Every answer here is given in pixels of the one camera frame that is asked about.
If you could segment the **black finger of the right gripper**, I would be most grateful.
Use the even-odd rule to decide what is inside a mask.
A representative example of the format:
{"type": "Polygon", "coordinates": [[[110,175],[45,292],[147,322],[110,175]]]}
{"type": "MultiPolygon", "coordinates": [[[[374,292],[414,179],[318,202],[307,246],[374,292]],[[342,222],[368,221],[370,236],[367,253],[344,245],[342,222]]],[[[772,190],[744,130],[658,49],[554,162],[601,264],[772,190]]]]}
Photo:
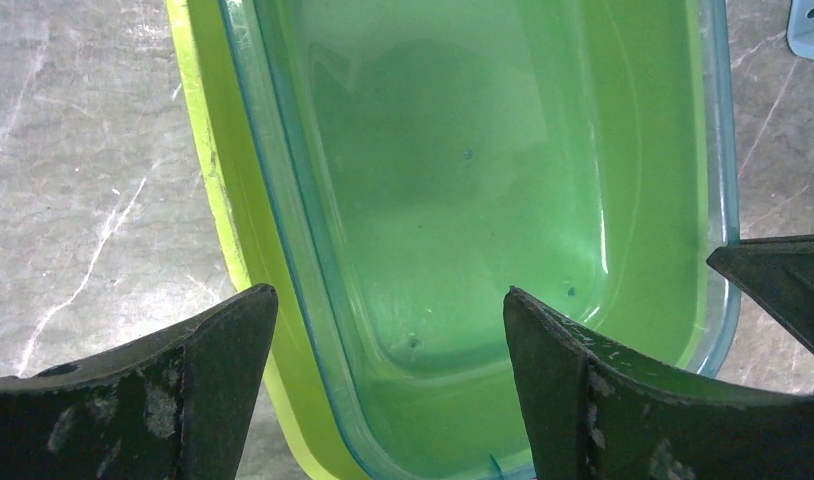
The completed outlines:
{"type": "Polygon", "coordinates": [[[741,240],[706,263],[814,355],[814,234],[741,240]]]}

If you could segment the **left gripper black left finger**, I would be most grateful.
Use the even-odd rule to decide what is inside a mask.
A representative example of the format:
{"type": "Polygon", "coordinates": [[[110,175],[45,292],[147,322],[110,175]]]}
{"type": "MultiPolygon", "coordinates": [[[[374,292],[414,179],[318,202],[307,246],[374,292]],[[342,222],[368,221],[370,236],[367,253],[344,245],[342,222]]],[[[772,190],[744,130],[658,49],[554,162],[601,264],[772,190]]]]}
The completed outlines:
{"type": "Polygon", "coordinates": [[[0,377],[0,479],[232,479],[278,296],[254,285],[113,349],[0,377]]]}

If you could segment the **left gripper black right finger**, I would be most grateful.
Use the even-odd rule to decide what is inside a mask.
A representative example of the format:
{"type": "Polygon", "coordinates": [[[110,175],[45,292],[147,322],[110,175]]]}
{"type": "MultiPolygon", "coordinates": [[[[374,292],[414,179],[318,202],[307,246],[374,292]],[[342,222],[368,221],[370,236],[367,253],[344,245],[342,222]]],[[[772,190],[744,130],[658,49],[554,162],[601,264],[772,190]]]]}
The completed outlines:
{"type": "Polygon", "coordinates": [[[540,479],[814,479],[814,394],[650,358],[519,288],[503,319],[540,479]]]}

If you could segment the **light blue plastic basket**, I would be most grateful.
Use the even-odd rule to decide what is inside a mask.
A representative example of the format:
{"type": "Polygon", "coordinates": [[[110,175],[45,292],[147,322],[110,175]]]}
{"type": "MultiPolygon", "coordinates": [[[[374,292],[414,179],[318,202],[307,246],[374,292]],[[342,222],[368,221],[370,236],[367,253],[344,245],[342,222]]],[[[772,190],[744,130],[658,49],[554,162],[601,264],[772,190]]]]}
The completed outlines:
{"type": "Polygon", "coordinates": [[[814,0],[792,0],[786,30],[789,49],[814,61],[814,0]]]}

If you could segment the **dark green plastic basket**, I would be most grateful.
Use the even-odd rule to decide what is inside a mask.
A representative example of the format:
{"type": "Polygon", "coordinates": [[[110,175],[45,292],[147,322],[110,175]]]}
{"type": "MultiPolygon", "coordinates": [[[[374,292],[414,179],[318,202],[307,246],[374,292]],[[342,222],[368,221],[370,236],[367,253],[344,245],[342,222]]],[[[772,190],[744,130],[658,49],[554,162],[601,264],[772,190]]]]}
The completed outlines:
{"type": "Polygon", "coordinates": [[[721,1],[223,1],[280,297],[267,381],[315,479],[529,479],[519,287],[712,377],[739,297],[721,1]]]}

